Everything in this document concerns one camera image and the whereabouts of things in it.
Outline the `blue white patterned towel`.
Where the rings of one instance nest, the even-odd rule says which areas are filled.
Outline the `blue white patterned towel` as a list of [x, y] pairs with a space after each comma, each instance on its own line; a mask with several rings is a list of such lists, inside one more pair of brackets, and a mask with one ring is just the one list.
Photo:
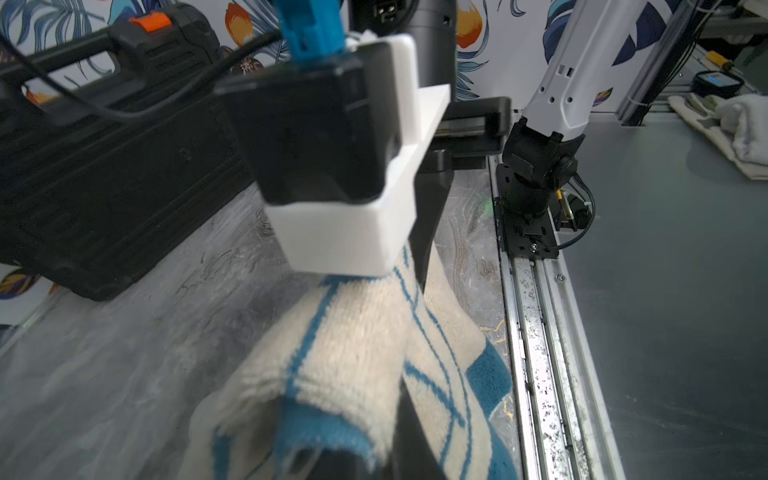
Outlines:
[[492, 426], [511, 390], [494, 346], [458, 302], [440, 256], [425, 284], [409, 250], [374, 278], [327, 276], [256, 343], [192, 415], [182, 479], [307, 478], [323, 454], [371, 473], [395, 446], [403, 396], [425, 437], [418, 467], [513, 479]]

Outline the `clear plastic vacuum bag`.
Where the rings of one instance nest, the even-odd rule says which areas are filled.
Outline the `clear plastic vacuum bag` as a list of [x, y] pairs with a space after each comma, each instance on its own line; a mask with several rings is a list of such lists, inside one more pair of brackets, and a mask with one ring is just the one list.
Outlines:
[[[252, 322], [241, 334], [246, 357], [264, 334], [304, 294], [327, 276], [294, 272], [274, 236], [256, 187], [243, 195], [242, 211], [248, 217], [249, 255], [244, 258]], [[448, 195], [435, 238], [437, 253], [448, 282], [461, 307], [476, 323], [503, 359], [510, 373], [505, 343], [502, 291], [496, 240], [492, 228], [493, 205], [490, 180], [485, 172], [463, 172], [456, 176]], [[508, 449], [518, 473], [514, 451], [515, 430], [501, 411], [511, 404], [511, 390], [493, 412], [491, 423]]]

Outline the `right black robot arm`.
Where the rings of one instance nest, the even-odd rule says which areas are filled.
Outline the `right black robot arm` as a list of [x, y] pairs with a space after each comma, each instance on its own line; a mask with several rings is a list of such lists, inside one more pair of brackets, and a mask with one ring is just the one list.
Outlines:
[[545, 226], [550, 201], [568, 181], [583, 181], [576, 152], [597, 97], [640, 15], [636, 1], [556, 1], [548, 28], [561, 34], [537, 93], [518, 120], [511, 101], [494, 97], [447, 108], [416, 175], [417, 220], [410, 249], [418, 283], [428, 276], [430, 249], [457, 170], [480, 169], [499, 155], [504, 247], [515, 257], [555, 259], [569, 242]]

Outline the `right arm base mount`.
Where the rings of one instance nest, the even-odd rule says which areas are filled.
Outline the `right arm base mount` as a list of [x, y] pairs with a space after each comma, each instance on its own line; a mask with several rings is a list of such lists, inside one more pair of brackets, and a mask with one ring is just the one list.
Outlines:
[[586, 224], [574, 238], [561, 244], [557, 244], [556, 229], [549, 213], [549, 206], [556, 197], [554, 190], [528, 186], [504, 163], [496, 167], [495, 180], [499, 190], [498, 226], [504, 250], [511, 258], [557, 259], [562, 250], [581, 240], [593, 224], [596, 201], [578, 173], [571, 180], [586, 194]]

